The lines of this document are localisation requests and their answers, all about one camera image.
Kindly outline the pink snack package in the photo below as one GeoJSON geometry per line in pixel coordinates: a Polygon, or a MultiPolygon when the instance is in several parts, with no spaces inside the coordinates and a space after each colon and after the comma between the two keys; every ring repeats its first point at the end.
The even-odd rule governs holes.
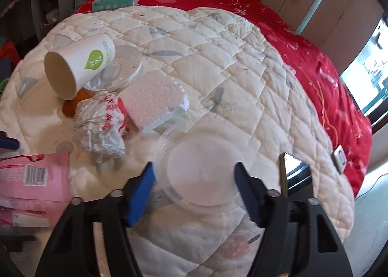
{"type": "Polygon", "coordinates": [[[1,224],[53,228],[71,199],[70,154],[1,158],[1,224]]]}

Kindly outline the clear plastic lid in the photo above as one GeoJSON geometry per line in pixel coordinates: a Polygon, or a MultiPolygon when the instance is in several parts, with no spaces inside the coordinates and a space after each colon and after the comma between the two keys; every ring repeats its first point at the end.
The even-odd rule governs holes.
{"type": "Polygon", "coordinates": [[[225,213],[242,204],[235,165],[249,166],[257,147],[225,123],[192,128],[175,124],[155,145],[154,175],[165,195],[180,207],[202,215],[225,213]]]}

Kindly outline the white red wrapper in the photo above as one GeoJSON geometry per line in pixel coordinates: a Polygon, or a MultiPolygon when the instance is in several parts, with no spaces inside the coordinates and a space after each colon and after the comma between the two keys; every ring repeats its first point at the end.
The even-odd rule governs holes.
{"type": "Polygon", "coordinates": [[[128,116],[122,99],[102,91],[77,104],[73,141],[97,163],[117,159],[126,152],[128,116]]]}

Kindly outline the white foam block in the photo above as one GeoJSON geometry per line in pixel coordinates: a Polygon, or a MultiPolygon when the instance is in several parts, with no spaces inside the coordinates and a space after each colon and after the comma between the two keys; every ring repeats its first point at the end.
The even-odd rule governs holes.
{"type": "Polygon", "coordinates": [[[189,108],[182,85],[160,70],[147,72],[118,96],[129,118],[142,133],[154,130],[189,108]]]}

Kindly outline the orange peel piece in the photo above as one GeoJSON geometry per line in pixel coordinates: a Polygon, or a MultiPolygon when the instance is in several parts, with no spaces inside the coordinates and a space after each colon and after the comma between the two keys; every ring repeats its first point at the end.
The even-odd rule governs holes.
{"type": "Polygon", "coordinates": [[[65,117],[73,119],[78,103],[89,98],[91,98],[91,96],[88,93],[84,90],[80,90],[72,100],[65,100],[62,108],[65,117]]]}

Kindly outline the white paper cup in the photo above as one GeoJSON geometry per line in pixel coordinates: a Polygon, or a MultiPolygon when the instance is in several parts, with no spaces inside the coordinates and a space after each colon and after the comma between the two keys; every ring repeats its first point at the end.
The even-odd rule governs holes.
{"type": "Polygon", "coordinates": [[[115,56],[115,44],[106,33],[75,41],[44,58],[48,82],[60,98],[72,100],[80,89],[103,71],[115,56]]]}

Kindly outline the white quilted blanket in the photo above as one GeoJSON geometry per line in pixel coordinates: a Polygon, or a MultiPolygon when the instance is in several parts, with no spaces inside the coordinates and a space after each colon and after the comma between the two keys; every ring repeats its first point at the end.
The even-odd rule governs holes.
{"type": "MultiPolygon", "coordinates": [[[[314,195],[342,242],[355,221],[350,182],[331,159],[331,139],[295,72],[261,30],[215,8],[138,6],[73,15],[22,60],[1,97],[1,130],[21,142],[22,154],[70,150],[70,188],[85,200],[122,188],[154,159],[158,139],[173,123],[189,132],[216,133],[242,152],[248,172],[280,190],[279,156],[291,152],[312,168],[314,195]],[[184,88],[189,108],[156,131],[125,139],[127,155],[108,166],[72,143],[71,119],[43,67],[55,37],[82,40],[97,33],[143,56],[136,79],[160,70],[184,88]]],[[[246,276],[263,229],[240,206],[198,215],[163,199],[127,229],[143,276],[246,276]]]]}

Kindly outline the red bed cover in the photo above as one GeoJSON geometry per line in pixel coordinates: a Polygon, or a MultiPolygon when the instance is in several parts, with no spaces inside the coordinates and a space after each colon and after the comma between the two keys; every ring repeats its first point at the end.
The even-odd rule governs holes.
{"type": "Polygon", "coordinates": [[[139,0],[139,4],[181,10],[220,8],[256,25],[283,61],[296,72],[333,146],[343,147],[347,158],[345,175],[353,192],[359,193],[372,148],[371,123],[355,104],[331,60],[317,46],[294,34],[280,16],[260,0],[139,0]]]}

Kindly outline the white round plastic lid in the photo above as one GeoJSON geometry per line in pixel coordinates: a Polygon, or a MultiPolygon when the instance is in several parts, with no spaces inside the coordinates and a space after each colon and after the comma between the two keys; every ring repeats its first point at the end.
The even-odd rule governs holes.
{"type": "Polygon", "coordinates": [[[83,86],[91,95],[122,89],[139,73],[142,55],[138,49],[129,45],[119,45],[115,50],[113,61],[83,86]]]}

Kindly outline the lower teal tissue pack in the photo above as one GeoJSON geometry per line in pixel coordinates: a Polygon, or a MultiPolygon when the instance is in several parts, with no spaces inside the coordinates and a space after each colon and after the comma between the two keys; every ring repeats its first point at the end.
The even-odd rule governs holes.
{"type": "Polygon", "coordinates": [[[96,13],[106,10],[116,10],[118,8],[134,7],[139,0],[95,0],[91,5],[91,12],[96,13]]]}

